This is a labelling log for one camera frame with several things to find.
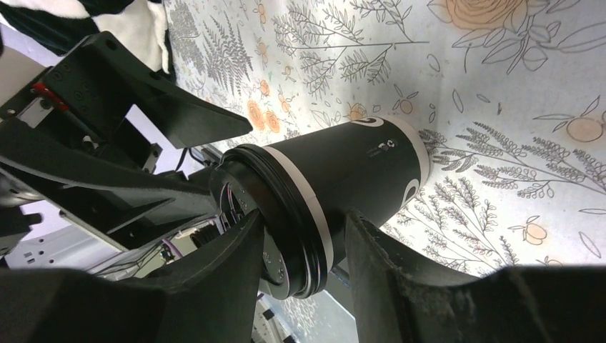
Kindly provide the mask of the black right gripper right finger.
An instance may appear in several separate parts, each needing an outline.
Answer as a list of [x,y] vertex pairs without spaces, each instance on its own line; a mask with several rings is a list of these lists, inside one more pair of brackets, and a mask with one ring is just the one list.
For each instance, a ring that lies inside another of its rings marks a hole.
[[473,277],[346,216],[361,342],[603,342],[604,267],[505,267]]

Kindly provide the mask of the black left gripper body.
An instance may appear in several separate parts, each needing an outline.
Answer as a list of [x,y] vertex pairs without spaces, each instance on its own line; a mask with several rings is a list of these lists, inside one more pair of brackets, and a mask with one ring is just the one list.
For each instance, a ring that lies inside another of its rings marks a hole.
[[38,124],[20,117],[1,125],[1,168],[119,248],[160,240],[152,213],[162,200],[136,199],[134,183],[154,171],[161,150],[126,115],[161,82],[154,71],[46,71],[27,92],[51,112]]

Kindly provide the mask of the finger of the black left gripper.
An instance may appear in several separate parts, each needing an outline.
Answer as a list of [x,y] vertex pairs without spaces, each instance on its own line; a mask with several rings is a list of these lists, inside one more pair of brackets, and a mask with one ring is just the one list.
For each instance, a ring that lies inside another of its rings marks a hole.
[[33,88],[102,141],[114,136],[133,105],[176,148],[252,130],[244,117],[199,99],[152,71],[108,31],[83,39]]
[[1,173],[122,251],[145,247],[217,213],[207,187],[66,148],[18,119],[1,123]]

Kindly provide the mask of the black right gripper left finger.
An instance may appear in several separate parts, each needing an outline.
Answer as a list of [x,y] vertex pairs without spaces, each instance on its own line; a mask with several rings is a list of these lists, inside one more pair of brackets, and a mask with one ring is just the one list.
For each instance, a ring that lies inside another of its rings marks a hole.
[[1,271],[3,342],[249,342],[262,273],[259,211],[144,278]]

